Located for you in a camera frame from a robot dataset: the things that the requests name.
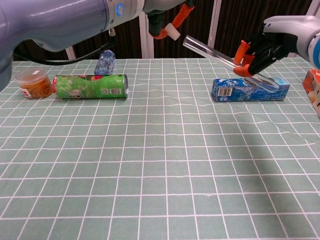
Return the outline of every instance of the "plastic water bottle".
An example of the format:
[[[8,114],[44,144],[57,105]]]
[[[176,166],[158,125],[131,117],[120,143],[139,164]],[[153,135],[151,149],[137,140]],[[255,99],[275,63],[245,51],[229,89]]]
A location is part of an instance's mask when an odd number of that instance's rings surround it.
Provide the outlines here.
[[[115,68],[116,56],[111,50],[104,50],[94,69],[94,75],[108,76],[112,75]]]

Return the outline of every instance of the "white tag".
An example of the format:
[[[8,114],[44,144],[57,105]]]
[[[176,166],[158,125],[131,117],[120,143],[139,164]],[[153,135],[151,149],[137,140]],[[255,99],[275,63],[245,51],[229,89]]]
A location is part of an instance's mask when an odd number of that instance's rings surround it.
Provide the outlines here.
[[[27,97],[27,98],[32,97],[32,95],[30,94],[30,92],[27,89],[21,88],[21,91],[25,97]]]

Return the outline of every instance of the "chip can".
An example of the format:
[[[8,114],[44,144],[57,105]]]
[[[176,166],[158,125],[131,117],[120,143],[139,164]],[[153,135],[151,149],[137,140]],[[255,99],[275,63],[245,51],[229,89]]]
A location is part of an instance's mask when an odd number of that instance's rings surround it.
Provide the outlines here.
[[[60,99],[127,98],[128,77],[121,75],[56,75],[53,93]]]

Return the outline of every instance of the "orange box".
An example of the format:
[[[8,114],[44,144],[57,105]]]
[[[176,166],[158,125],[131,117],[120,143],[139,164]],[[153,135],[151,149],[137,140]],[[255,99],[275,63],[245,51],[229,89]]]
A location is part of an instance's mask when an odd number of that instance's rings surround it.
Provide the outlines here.
[[[316,113],[320,117],[320,70],[309,70],[302,84]]]

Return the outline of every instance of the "black cable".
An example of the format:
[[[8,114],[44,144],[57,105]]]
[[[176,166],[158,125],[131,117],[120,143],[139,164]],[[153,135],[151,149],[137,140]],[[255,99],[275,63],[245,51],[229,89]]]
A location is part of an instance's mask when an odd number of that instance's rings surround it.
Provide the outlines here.
[[[32,56],[24,55],[19,50],[15,50],[13,52],[13,54],[15,56],[19,57],[19,58],[22,58],[22,59],[27,60],[27,61],[32,61],[32,62],[37,63],[37,64],[49,65],[49,66],[62,66],[62,65],[69,65],[69,64],[78,63],[78,62],[80,62],[82,60],[88,59],[88,58],[100,53],[103,50],[107,50],[107,49],[110,49],[110,48],[114,47],[114,41],[113,40],[114,39],[112,37],[112,39],[111,39],[112,43],[106,43],[106,44],[102,45],[99,49],[97,49],[97,50],[95,50],[95,51],[93,51],[91,53],[88,53],[87,55],[84,55],[82,57],[73,59],[73,60],[64,60],[64,61],[40,60],[40,59],[34,58]]]

